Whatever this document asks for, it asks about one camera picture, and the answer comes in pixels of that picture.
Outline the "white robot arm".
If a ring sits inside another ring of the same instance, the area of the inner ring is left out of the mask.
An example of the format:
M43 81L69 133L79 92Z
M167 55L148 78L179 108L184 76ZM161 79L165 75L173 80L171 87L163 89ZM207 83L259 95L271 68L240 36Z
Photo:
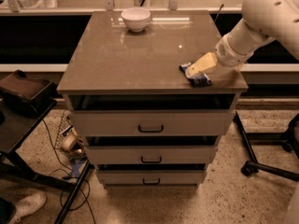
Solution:
M218 42L213 52L191 65L185 75L199 76L217 64L238 66L256 49L274 40L299 59L299 0L244 0L241 21Z

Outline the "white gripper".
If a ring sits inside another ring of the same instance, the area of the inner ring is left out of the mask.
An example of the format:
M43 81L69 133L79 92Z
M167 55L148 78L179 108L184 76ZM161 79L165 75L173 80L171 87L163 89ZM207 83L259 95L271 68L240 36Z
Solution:
M223 67L235 67L244 63L252 55L253 52L240 54L234 51L229 44L228 35L225 35L217 43L215 52L208 52L203 57L198 59L195 63L187 68L185 74L187 78L206 74L216 67L217 62L219 62Z

